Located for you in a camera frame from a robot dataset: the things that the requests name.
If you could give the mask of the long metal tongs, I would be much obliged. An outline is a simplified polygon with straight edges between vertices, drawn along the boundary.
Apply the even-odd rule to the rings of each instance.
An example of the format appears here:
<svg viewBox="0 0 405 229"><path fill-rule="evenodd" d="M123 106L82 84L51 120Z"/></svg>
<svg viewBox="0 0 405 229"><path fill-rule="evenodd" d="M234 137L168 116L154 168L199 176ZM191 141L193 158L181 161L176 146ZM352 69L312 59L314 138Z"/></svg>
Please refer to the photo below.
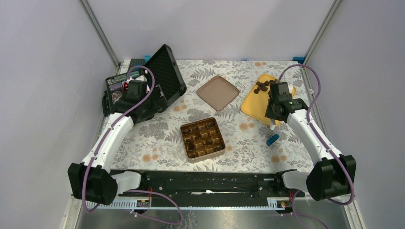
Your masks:
<svg viewBox="0 0 405 229"><path fill-rule="evenodd" d="M271 119L269 127L271 130L274 130L276 128L276 121Z"/></svg>

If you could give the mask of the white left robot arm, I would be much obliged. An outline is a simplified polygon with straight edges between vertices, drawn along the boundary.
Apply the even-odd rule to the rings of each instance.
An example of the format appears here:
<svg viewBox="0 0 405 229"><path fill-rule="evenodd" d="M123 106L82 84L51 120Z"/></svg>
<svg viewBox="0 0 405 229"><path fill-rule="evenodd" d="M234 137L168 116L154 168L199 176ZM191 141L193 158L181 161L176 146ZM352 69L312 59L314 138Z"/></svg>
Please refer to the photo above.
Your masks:
<svg viewBox="0 0 405 229"><path fill-rule="evenodd" d="M87 156L68 168L74 198L109 205L117 194L131 190L136 196L148 191L147 181L137 172L111 175L113 159L126 134L134 124L150 120L166 107L165 97L154 83L126 82L121 97L109 106L107 125Z"/></svg>

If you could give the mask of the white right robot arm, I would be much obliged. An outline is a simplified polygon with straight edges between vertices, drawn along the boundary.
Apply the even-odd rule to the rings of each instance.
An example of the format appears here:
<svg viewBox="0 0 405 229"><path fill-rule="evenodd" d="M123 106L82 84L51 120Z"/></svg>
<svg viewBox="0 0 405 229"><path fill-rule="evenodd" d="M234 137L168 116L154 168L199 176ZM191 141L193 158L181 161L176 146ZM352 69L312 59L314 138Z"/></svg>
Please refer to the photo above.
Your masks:
<svg viewBox="0 0 405 229"><path fill-rule="evenodd" d="M298 136L313 162L310 173L285 170L278 173L274 183L275 193L285 197L293 189L308 192L316 200L350 195L346 205L354 199L356 161L344 156L322 133L314 122L308 106L302 99L294 99L287 82L272 83L265 117L270 119L270 129L276 121L286 123Z"/></svg>

